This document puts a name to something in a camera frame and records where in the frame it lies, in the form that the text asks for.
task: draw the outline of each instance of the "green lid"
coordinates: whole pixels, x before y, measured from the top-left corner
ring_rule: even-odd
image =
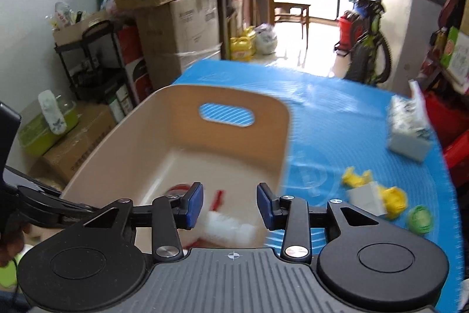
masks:
[[[433,217],[425,206],[416,206],[407,215],[407,227],[417,235],[424,235],[433,228]]]

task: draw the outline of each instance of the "bicycle wheel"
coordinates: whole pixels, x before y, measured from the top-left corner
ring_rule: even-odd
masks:
[[[349,70],[344,79],[363,84],[383,83],[389,79],[391,74],[391,51],[381,32],[379,32],[377,40],[379,43],[376,52],[373,52],[371,47],[365,46],[362,42],[358,42],[353,47],[350,52]],[[384,68],[381,74],[376,75],[376,58],[375,60],[372,60],[372,58],[377,55],[379,47],[382,47],[384,52]]]

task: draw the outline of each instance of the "tile floor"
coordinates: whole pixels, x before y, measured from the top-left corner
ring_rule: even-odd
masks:
[[[334,53],[339,41],[339,28],[319,23],[310,24],[309,45],[306,50],[306,31],[301,39],[301,24],[278,23],[275,31],[278,46],[272,55],[256,54],[254,64],[292,68],[323,77],[343,77],[348,59]]]

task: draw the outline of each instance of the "black cable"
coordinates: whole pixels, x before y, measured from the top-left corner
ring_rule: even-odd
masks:
[[[16,277],[18,276],[18,263],[16,262],[16,259],[13,258],[13,264],[15,264],[15,273]],[[15,292],[13,293],[13,296],[11,297],[11,303],[10,303],[10,308],[9,311],[16,311],[15,305],[16,305],[16,298],[18,297],[18,289],[19,289],[19,284],[18,284],[18,278],[16,279],[16,287],[15,287]]]

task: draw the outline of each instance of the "blue tablecloth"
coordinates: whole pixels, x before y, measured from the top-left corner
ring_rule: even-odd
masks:
[[[371,169],[386,187],[407,192],[409,206],[427,206],[434,228],[427,238],[446,253],[450,271],[437,309],[454,313],[463,277],[463,249],[456,193],[438,142],[423,164],[386,149],[386,107],[391,93],[334,78],[322,78],[295,70],[228,61],[203,60],[191,66],[179,84],[206,84],[245,89],[271,95],[290,109],[291,131],[286,158],[284,194],[299,196],[311,205],[325,206],[332,198],[346,198],[341,176],[348,166],[358,173]],[[212,108],[232,122],[246,116]],[[405,217],[397,225],[405,226]],[[324,231],[311,230],[314,253],[325,245]],[[279,249],[281,232],[267,245]]]

